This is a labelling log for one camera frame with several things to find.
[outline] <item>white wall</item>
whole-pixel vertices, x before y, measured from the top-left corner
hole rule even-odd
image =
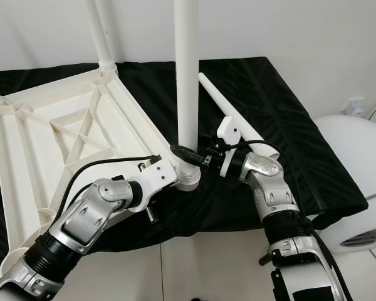
[[[172,0],[100,14],[117,61],[174,59]],[[201,58],[267,56],[312,117],[376,103],[376,0],[201,0]],[[95,62],[81,0],[0,0],[0,70]]]

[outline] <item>silver robot arm segment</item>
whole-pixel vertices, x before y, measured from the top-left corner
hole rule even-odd
[[[344,300],[341,285],[317,240],[303,224],[281,164],[250,152],[240,179],[254,193],[269,241],[268,254],[259,262],[264,265],[271,260],[276,267],[271,274],[276,300]]]

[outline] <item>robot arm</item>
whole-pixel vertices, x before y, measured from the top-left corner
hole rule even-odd
[[[283,167],[270,157],[232,148],[231,144],[235,145],[240,138],[231,117],[225,117],[206,155],[200,156],[177,145],[171,149],[191,164],[217,171],[224,177],[239,178],[251,187],[269,241],[268,253],[259,264],[272,261],[276,267],[271,273],[276,300],[344,300],[342,285],[336,276],[340,272],[333,272],[310,221],[301,215],[284,180]]]
[[[176,181],[177,174],[167,160],[142,169],[128,181],[95,181],[3,275],[0,301],[52,300],[103,233],[112,213],[142,211],[155,193]]]

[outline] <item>screw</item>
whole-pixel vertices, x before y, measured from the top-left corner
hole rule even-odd
[[[148,214],[149,221],[150,221],[152,224],[157,223],[157,222],[159,221],[159,218],[158,218],[157,215],[152,211],[152,208],[150,208],[150,207],[146,207],[145,210],[146,210],[146,213]]]

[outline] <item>vent grille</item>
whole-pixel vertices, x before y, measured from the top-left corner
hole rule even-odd
[[[340,243],[340,246],[365,246],[376,242],[376,230],[368,231]]]

